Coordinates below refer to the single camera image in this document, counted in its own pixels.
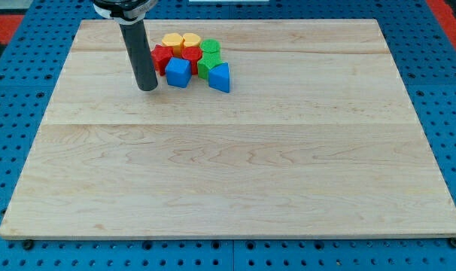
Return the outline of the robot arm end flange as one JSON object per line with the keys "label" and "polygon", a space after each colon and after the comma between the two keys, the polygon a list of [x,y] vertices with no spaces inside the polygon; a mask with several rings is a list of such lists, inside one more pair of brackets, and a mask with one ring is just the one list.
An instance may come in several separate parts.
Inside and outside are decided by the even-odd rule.
{"label": "robot arm end flange", "polygon": [[158,0],[93,0],[95,12],[120,25],[132,25],[143,20]]}

